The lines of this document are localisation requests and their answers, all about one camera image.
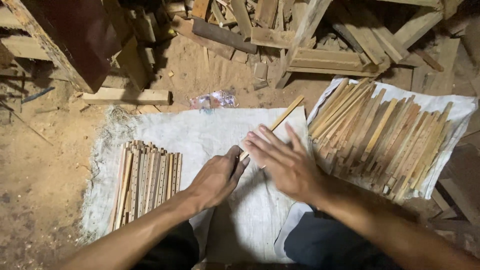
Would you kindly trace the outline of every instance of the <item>dirt floor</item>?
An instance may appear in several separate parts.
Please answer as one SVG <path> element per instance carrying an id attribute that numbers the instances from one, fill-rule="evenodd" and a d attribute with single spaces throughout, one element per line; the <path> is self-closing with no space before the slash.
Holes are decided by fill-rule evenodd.
<path id="1" fill-rule="evenodd" d="M 158 106 L 161 112 L 188 110 L 188 98 L 227 90 L 236 96 L 240 108 L 286 107 L 298 95 L 304 95 L 308 114 L 333 77 L 294 74 L 282 90 L 267 87 L 255 91 L 249 62 L 227 61 L 210 54 L 208 70 L 203 48 L 182 36 L 173 38 L 164 48 L 158 50 L 163 54 L 164 68 L 158 72 L 162 78 L 150 88 L 171 91 L 174 103 Z M 275 70 L 272 64 L 269 78 Z M 392 75 L 384 82 L 409 89 L 408 71 L 398 73 L 401 75 Z M 56 89 L 22 105 L 18 116 L 25 123 L 12 116 L 11 124 L 0 126 L 0 270 L 47 269 L 80 248 L 78 226 L 90 176 L 90 149 L 106 106 L 95 105 L 79 112 L 83 102 L 63 81 L 30 82 L 25 89 L 31 95 L 48 84 Z M 35 109 L 55 106 L 60 109 L 35 113 Z M 133 105 L 123 107 L 136 111 Z M 440 211 L 432 200 L 414 199 L 406 205 L 427 217 Z"/>

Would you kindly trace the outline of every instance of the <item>stack of wooden slats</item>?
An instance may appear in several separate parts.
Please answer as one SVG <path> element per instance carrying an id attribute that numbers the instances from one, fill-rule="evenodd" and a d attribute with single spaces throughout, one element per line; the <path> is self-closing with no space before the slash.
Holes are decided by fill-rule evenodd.
<path id="1" fill-rule="evenodd" d="M 123 144 L 109 229 L 116 230 L 170 199 L 179 191 L 181 166 L 180 153 L 139 140 Z"/>
<path id="2" fill-rule="evenodd" d="M 374 82 L 348 84 L 344 79 L 309 126 L 317 163 L 329 174 L 361 177 L 376 193 L 401 202 L 410 189 L 419 190 L 440 146 L 451 129 L 449 102 L 443 112 L 420 111 L 408 99 L 372 98 Z"/>

